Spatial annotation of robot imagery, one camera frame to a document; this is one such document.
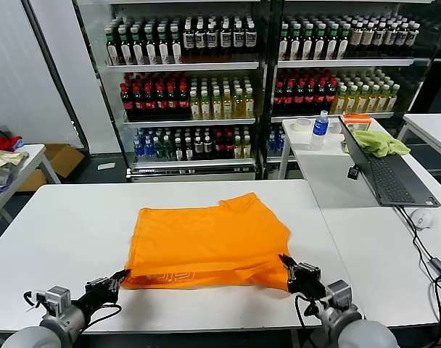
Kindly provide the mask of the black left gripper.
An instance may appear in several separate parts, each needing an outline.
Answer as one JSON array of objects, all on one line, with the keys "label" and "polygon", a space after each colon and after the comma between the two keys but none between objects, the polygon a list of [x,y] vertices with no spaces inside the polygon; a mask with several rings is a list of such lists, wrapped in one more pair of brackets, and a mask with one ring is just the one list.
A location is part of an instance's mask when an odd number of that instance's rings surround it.
[{"label": "black left gripper", "polygon": [[88,281],[85,286],[85,294],[73,301],[84,315],[90,318],[102,305],[115,304],[118,300],[118,292],[122,283],[129,274],[129,269],[120,270],[109,277],[99,277]]}]

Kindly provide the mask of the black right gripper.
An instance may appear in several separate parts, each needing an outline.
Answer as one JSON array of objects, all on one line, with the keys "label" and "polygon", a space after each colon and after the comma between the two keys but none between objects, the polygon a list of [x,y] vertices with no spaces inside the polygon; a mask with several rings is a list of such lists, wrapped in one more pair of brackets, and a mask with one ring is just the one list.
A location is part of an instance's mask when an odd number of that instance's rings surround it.
[{"label": "black right gripper", "polygon": [[326,296],[325,286],[321,283],[320,268],[306,262],[295,262],[285,254],[280,254],[279,258],[287,270],[289,293],[300,293],[305,297]]}]

